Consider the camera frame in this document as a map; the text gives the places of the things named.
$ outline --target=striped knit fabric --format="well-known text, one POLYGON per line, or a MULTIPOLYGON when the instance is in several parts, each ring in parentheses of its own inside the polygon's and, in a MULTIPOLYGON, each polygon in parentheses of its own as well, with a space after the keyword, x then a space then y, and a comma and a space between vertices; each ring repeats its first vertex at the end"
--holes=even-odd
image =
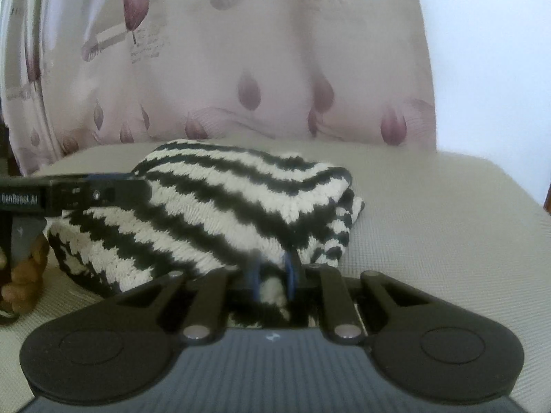
POLYGON ((133 172, 150 183, 150 200, 131 210, 73 211, 51 224, 61 269, 109 296, 172 270, 191 278, 222 266, 238 270, 260 251, 267 263, 261 303, 232 325, 293 325, 285 252, 297 250, 305 265, 336 266, 364 208, 346 169, 296 154, 178 140, 147 155, 133 172))

